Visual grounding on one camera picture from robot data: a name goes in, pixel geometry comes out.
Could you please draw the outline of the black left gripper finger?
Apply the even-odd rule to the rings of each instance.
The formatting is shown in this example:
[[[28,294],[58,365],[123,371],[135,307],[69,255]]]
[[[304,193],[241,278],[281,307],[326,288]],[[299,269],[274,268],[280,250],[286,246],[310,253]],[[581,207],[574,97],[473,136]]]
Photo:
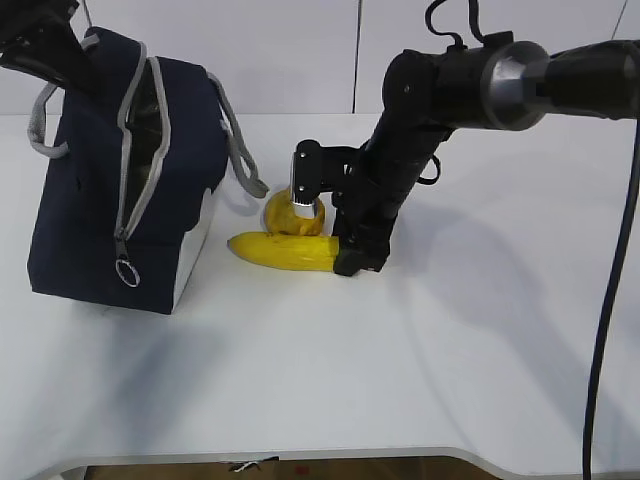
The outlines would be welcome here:
[[[70,21],[73,0],[2,0],[1,66],[65,90],[94,94],[99,75]]]

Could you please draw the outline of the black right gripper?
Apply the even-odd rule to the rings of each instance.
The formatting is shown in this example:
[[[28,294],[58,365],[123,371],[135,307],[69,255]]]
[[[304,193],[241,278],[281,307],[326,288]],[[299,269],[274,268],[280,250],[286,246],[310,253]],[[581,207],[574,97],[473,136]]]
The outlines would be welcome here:
[[[426,117],[385,111],[360,147],[312,144],[323,191],[334,195],[333,235],[339,251],[333,272],[380,272],[390,254],[399,210],[450,128]]]

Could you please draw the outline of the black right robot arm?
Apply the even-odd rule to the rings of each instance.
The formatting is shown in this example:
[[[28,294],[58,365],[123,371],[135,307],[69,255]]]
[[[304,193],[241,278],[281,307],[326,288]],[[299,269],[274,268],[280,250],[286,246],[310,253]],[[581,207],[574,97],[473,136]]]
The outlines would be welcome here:
[[[516,41],[443,54],[406,49],[390,63],[383,111],[359,148],[325,147],[345,165],[330,186],[334,273],[380,271],[399,210],[440,144],[460,129],[524,131],[547,114],[639,115],[639,44],[613,40],[549,55]]]

